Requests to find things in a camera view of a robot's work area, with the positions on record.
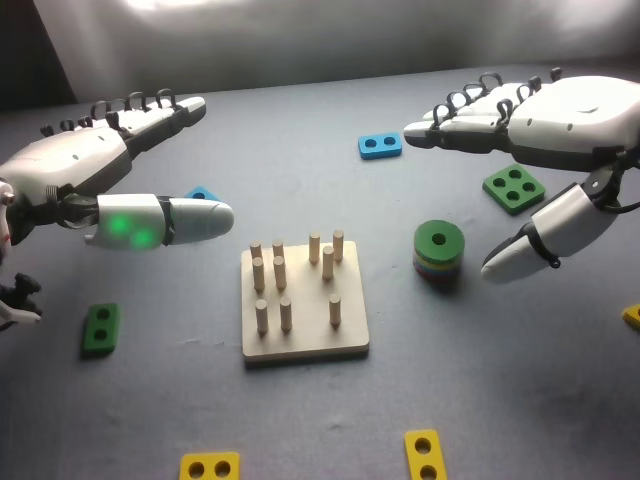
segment metallic wall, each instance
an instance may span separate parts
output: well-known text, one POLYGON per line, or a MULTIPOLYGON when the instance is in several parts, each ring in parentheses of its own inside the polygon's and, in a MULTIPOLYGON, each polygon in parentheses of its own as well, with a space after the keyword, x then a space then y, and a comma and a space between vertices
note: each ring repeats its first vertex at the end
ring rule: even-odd
POLYGON ((640 49, 638 0, 35 0, 78 101, 640 49))

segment gray tabletop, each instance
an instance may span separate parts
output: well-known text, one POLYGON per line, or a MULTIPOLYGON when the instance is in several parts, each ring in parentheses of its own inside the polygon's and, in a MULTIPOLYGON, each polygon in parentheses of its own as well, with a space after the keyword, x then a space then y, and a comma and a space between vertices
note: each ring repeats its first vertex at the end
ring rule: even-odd
MULTIPOLYGON (((499 70, 522 81, 548 67, 499 70)), ((2 274, 36 277, 45 316, 0 335, 0 478, 175 480, 183 454, 232 450, 244 480, 408 479, 403 435, 426 428, 454 480, 640 478, 640 335, 620 316, 640 303, 637 215, 559 271, 497 287, 482 261, 528 219, 481 189, 508 155, 358 156, 358 136, 401 131, 481 72, 204 95, 206 117, 138 157, 112 193, 203 185, 234 208, 228 235, 139 254, 57 226, 32 233, 2 274), (447 295, 411 264, 413 231, 433 218, 467 241, 447 295), (336 228, 358 245, 369 356, 246 370, 240 252, 336 228), (118 347, 81 361, 84 315, 106 302, 123 311, 118 347)), ((0 158, 87 110, 0 117, 0 158)), ((585 177, 527 169, 549 194, 585 177)))

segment blue block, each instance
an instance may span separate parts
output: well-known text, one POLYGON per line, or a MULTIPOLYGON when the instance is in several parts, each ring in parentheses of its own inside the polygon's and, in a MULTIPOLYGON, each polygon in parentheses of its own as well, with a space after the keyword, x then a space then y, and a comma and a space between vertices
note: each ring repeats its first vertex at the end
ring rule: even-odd
POLYGON ((207 190, 204 187, 196 187, 187 193, 185 198, 199 198, 200 200, 214 200, 216 202, 220 202, 221 200, 216 197, 213 193, 207 190))
POLYGON ((402 139, 397 133, 381 133, 358 138, 360 156, 364 160, 397 157, 402 154, 402 139))

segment hole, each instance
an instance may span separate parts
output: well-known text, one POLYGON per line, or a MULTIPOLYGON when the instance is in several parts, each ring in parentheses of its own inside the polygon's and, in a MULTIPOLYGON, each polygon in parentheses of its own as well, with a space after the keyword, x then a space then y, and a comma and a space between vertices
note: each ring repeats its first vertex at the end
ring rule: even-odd
POLYGON ((431 240, 433 240, 433 243, 435 243, 436 245, 444 245, 444 242, 447 241, 447 237, 445 237, 441 233, 436 233, 433 237, 431 237, 431 240))
POLYGON ((225 462, 224 460, 216 463, 216 466, 213 468, 213 471, 218 478, 224 478, 231 473, 231 465, 229 462, 225 462))
POLYGON ((204 475, 204 465, 200 462, 195 462, 189 465, 189 476, 191 478, 200 478, 204 475))
POLYGON ((436 476, 436 469, 431 465, 425 465, 420 469, 420 478, 422 480, 435 480, 436 476))
POLYGON ((431 451, 431 442, 426 438, 419 438, 416 440, 416 452, 426 455, 431 451))
POLYGON ((103 341, 105 338, 107 338, 107 331, 100 329, 100 330, 96 330, 96 332, 93 334, 93 339, 97 340, 98 342, 103 341))
POLYGON ((109 318, 109 310, 107 310, 106 308, 101 308, 100 310, 98 310, 98 319, 100 320, 106 320, 107 318, 109 318))

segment yellow block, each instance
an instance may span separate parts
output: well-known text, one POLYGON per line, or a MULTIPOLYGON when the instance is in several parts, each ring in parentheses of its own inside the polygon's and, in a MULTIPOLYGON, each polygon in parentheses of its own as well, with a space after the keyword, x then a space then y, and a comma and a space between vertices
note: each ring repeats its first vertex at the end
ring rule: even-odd
POLYGON ((404 436, 411 480, 447 480, 438 432, 416 430, 404 436))
POLYGON ((236 452, 189 453, 180 462, 180 480, 240 480, 240 455, 236 452))
POLYGON ((622 312, 622 318, 627 325, 636 330, 640 330, 640 305, 634 305, 622 312))

